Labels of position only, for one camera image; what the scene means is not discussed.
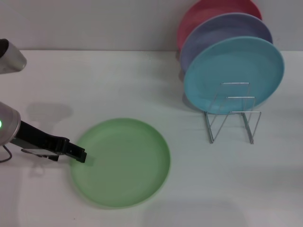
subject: white table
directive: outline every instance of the white table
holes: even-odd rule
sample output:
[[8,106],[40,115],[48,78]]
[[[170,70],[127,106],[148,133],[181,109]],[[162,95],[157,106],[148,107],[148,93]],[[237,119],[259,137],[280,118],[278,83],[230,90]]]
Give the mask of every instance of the white table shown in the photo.
[[110,118],[142,120],[166,139],[172,167],[149,201],[102,210],[72,187],[67,157],[56,163],[9,145],[13,158],[0,164],[1,226],[303,226],[303,52],[283,52],[285,77],[258,108],[254,145],[238,116],[209,143],[203,116],[182,102],[174,52],[23,53],[22,72],[0,75],[1,101],[23,121],[76,142]]

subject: dish rack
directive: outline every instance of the dish rack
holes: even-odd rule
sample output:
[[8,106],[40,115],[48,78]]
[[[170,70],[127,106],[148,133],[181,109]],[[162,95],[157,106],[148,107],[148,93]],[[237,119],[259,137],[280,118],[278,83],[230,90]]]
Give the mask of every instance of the dish rack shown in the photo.
[[[208,115],[209,115],[209,112],[212,110],[213,104],[215,103],[215,101],[218,98],[218,94],[220,93],[220,91],[222,90],[223,87],[230,86],[230,85],[236,85],[236,86],[242,86],[242,87],[247,86],[246,96],[228,96],[228,97],[225,97],[225,99],[220,104],[218,111],[214,114],[214,118],[213,118],[212,122],[210,123]],[[226,119],[229,115],[231,115],[231,114],[240,114],[243,117],[245,129],[247,131],[250,143],[254,144],[254,136],[255,136],[255,133],[256,133],[258,123],[260,121],[261,111],[253,111],[255,103],[256,103],[256,98],[252,97],[252,96],[249,96],[249,94],[250,94],[250,83],[221,83],[220,84],[217,92],[215,93],[214,99],[212,100],[211,104],[209,105],[208,111],[204,111],[206,127],[207,127],[207,132],[208,132],[208,135],[209,135],[210,143],[214,143],[214,141],[218,137],[218,135],[219,135],[219,133],[220,133],[220,131],[221,131],[221,129],[222,129],[222,127],[223,127],[224,123],[226,122]],[[232,99],[233,100],[234,99],[241,99],[241,100],[244,101],[243,111],[229,111],[228,114],[226,114],[226,117],[225,117],[224,121],[222,122],[218,132],[214,136],[213,132],[212,132],[212,125],[213,125],[215,119],[217,118],[217,116],[221,115],[220,114],[221,108],[226,104],[226,102],[228,102],[229,100],[232,100]],[[246,111],[246,101],[248,99],[253,100],[253,105],[252,105],[252,108],[250,109],[250,111]],[[252,114],[259,114],[253,133],[251,133],[251,130],[250,130],[250,119],[251,119]]]

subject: pink plate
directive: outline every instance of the pink plate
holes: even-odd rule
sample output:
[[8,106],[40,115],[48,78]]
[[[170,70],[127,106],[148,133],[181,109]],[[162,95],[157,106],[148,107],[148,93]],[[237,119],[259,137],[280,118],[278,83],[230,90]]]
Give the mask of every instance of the pink plate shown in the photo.
[[251,0],[200,0],[184,15],[177,34],[179,50],[188,35],[201,23],[225,13],[247,13],[262,19],[258,7]]

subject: stack of plates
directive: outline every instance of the stack of plates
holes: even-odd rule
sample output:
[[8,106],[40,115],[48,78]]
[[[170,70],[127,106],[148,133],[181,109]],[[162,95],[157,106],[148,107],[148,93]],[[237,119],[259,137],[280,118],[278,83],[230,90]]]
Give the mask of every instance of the stack of plates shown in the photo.
[[[284,62],[261,18],[250,0],[200,0],[185,14],[178,47],[185,94],[194,106],[216,113],[222,100],[211,110],[209,106],[220,84],[227,82],[250,83],[256,105],[273,94],[282,80]],[[230,92],[221,95],[245,96],[239,86]],[[242,102],[233,102],[220,113],[242,110]]]

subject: blue plate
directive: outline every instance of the blue plate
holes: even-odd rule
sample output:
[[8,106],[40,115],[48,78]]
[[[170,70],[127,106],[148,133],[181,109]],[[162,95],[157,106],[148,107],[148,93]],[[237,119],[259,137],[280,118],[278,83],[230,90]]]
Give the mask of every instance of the blue plate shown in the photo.
[[[221,86],[221,83],[250,83],[249,96],[256,105],[265,101],[279,86],[284,74],[281,53],[264,39],[242,36],[226,39],[208,47],[189,66],[184,79],[185,94],[197,108],[217,113],[228,96],[247,96],[248,87]],[[215,94],[218,98],[209,109]],[[253,106],[247,101],[246,110]],[[220,109],[220,114],[243,111],[244,102],[230,99]]]
[[180,54],[184,72],[195,57],[207,47],[238,36],[253,36],[273,42],[266,25],[258,18],[245,13],[227,13],[199,25],[187,37]]

